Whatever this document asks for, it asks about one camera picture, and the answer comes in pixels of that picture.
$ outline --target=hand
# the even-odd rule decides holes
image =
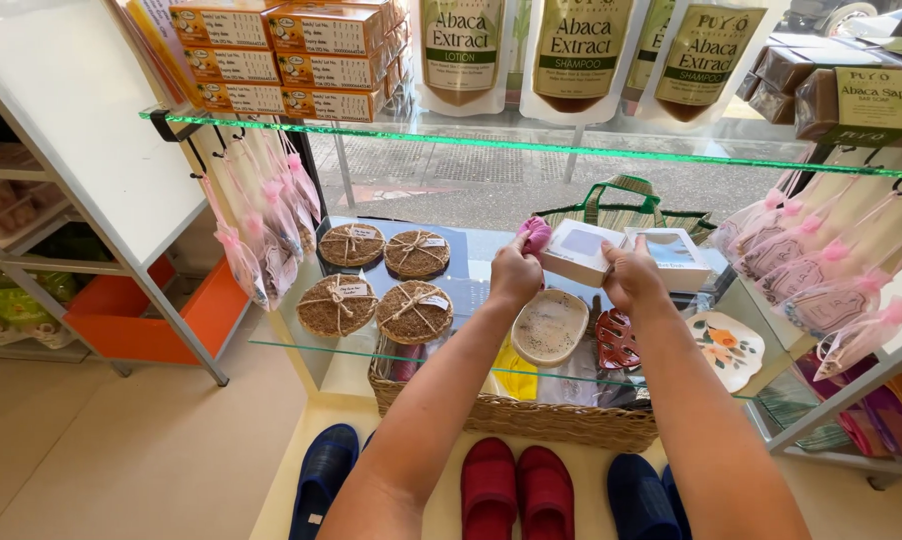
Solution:
[[[544,280],[541,263],[535,256],[521,254],[530,235],[530,230],[518,234],[498,250],[491,262],[491,292],[487,299],[504,302],[516,312],[535,298]]]
[[[627,315],[644,303],[665,300],[670,303],[668,289],[658,275],[658,264],[648,251],[648,239],[638,234],[634,240],[634,251],[613,247],[610,242],[601,242],[604,258],[613,265],[611,273],[604,280],[604,292],[614,307]]]

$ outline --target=blue slipper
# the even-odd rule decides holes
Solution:
[[[619,540],[681,540],[664,484],[644,457],[621,453],[611,461],[607,500]]]
[[[685,505],[682,504],[682,496],[679,495],[678,486],[675,485],[675,477],[671,473],[671,465],[664,467],[664,474],[661,475],[661,484],[664,485],[664,490],[668,492],[671,510],[674,511],[677,526],[681,528],[681,540],[691,540],[691,523],[688,522],[688,516],[685,514]]]
[[[358,434],[335,423],[314,437],[301,462],[289,540],[314,540],[338,490],[358,460]]]

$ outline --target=slipper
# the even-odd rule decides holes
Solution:
[[[671,510],[674,511],[677,526],[681,528],[681,540],[691,540],[691,523],[688,522],[688,516],[685,514],[685,505],[682,504],[682,496],[678,493],[678,485],[675,484],[675,477],[671,473],[671,465],[664,467],[664,473],[661,475],[661,484],[664,485],[664,490],[668,492]]]
[[[335,423],[314,437],[304,453],[297,496],[290,518],[289,540],[314,540],[338,490],[358,460],[358,434]]]
[[[515,456],[501,439],[481,439],[460,466],[461,539],[511,540],[516,519]]]
[[[517,460],[523,540],[574,540],[574,484],[550,449],[531,446]]]
[[[620,453],[611,461],[607,500],[619,540],[682,539],[664,484],[644,457]]]

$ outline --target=pink cloth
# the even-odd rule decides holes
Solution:
[[[530,231],[530,237],[525,242],[521,255],[531,254],[541,261],[541,250],[548,245],[548,240],[551,240],[551,226],[544,219],[535,215],[521,224],[521,227],[517,229],[517,234],[520,235],[525,231]]]

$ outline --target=coaster set tied with twine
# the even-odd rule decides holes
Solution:
[[[317,243],[321,256],[337,266],[361,266],[374,261],[385,247],[385,235],[377,227],[348,223],[330,228]]]
[[[453,305],[445,291],[416,280],[392,287],[374,310],[381,334],[404,345],[437,338],[451,326],[453,316]]]
[[[304,291],[297,320],[321,338],[342,338],[368,324],[378,299],[372,285],[359,276],[327,276]]]
[[[387,240],[385,265],[398,276],[419,278],[445,268],[451,246],[440,234],[427,230],[405,230]]]

